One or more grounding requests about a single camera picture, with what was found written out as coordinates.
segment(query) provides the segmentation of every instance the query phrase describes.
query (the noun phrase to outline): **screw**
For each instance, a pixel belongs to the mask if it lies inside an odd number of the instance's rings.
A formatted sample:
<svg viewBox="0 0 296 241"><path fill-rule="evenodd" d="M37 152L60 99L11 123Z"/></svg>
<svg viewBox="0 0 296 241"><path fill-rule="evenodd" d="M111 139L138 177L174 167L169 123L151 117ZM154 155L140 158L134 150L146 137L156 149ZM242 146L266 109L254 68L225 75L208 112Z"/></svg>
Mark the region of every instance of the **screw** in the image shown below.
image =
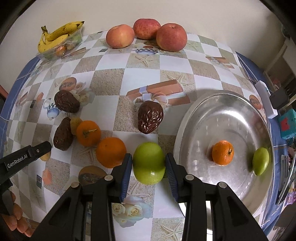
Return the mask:
<svg viewBox="0 0 296 241"><path fill-rule="evenodd" d="M227 187L227 184L224 183L224 182L219 182L219 187L226 188Z"/></svg>
<svg viewBox="0 0 296 241"><path fill-rule="evenodd" d="M77 188L79 186L79 182L72 182L71 187L72 188Z"/></svg>
<svg viewBox="0 0 296 241"><path fill-rule="evenodd" d="M111 181L112 179L113 179L113 176L112 175L105 176L105 180L106 181Z"/></svg>
<svg viewBox="0 0 296 241"><path fill-rule="evenodd" d="M185 178L186 178L188 181L192 181L192 180L194 179L194 176L188 174L188 175L186 175Z"/></svg>

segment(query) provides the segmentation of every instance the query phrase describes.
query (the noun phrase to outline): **green apple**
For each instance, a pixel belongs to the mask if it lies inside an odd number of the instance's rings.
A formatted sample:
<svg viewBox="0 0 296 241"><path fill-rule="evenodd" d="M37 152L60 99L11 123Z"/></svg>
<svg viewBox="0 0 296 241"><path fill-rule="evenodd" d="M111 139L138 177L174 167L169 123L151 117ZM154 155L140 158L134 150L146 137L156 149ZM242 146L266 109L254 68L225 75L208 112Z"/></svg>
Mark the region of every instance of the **green apple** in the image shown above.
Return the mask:
<svg viewBox="0 0 296 241"><path fill-rule="evenodd" d="M165 155L161 147L154 142L140 144L133 155L133 172L142 184L160 182L165 173Z"/></svg>
<svg viewBox="0 0 296 241"><path fill-rule="evenodd" d="M256 176L260 176L267 168L269 163L269 153L264 147L258 148L253 156L253 170Z"/></svg>

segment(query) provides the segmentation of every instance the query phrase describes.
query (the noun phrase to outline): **banana bunch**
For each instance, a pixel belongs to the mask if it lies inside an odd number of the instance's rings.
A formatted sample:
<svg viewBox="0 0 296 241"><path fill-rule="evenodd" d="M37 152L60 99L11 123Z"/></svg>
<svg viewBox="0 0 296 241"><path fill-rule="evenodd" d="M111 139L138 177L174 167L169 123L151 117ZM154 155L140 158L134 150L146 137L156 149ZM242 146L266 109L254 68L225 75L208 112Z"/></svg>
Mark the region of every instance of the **banana bunch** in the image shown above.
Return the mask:
<svg viewBox="0 0 296 241"><path fill-rule="evenodd" d="M41 27L42 35L38 43L38 52L43 53L59 45L72 33L81 28L83 24L84 21L71 22L53 31L51 34L48 33L46 26Z"/></svg>

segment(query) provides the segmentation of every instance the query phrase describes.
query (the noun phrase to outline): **metal tray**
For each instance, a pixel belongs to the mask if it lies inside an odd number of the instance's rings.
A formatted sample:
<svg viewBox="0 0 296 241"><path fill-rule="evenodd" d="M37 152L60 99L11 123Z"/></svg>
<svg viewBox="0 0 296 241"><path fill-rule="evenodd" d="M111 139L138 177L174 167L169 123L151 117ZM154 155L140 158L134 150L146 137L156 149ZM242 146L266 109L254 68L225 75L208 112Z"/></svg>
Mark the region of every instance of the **metal tray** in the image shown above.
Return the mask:
<svg viewBox="0 0 296 241"><path fill-rule="evenodd" d="M212 146L220 140L234 146L233 160L224 167L211 160ZM268 149L270 161L266 171L256 176L252 158L259 147ZM226 182L251 214L263 202L274 168L272 139L264 119L248 100L230 91L208 91L193 103L180 124L174 158L203 182ZM185 215L186 204L180 208ZM207 228L212 229L209 202Z"/></svg>

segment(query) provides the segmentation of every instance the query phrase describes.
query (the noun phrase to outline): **rose print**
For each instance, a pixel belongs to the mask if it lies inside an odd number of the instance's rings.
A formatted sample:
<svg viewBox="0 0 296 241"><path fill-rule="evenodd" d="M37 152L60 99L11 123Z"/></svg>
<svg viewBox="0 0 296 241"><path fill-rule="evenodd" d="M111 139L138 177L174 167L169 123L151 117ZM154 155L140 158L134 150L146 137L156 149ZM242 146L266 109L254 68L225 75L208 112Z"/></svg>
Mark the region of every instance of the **rose print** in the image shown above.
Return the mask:
<svg viewBox="0 0 296 241"><path fill-rule="evenodd" d="M122 204L112 204L112 213L116 222L125 228L134 226L137 221L143 218L149 218L151 207L141 197L128 195Z"/></svg>
<svg viewBox="0 0 296 241"><path fill-rule="evenodd" d="M79 93L80 91L83 90L85 85L86 85L86 82L84 82L84 83L79 82L79 83L76 84L74 90L76 91L76 93Z"/></svg>
<svg viewBox="0 0 296 241"><path fill-rule="evenodd" d="M94 101L95 94L90 88L85 88L79 93L80 106L85 106Z"/></svg>
<svg viewBox="0 0 296 241"><path fill-rule="evenodd" d="M77 94L76 90L71 90L70 93L72 93L72 95L75 97L75 99L79 101L80 96L79 96L79 94Z"/></svg>

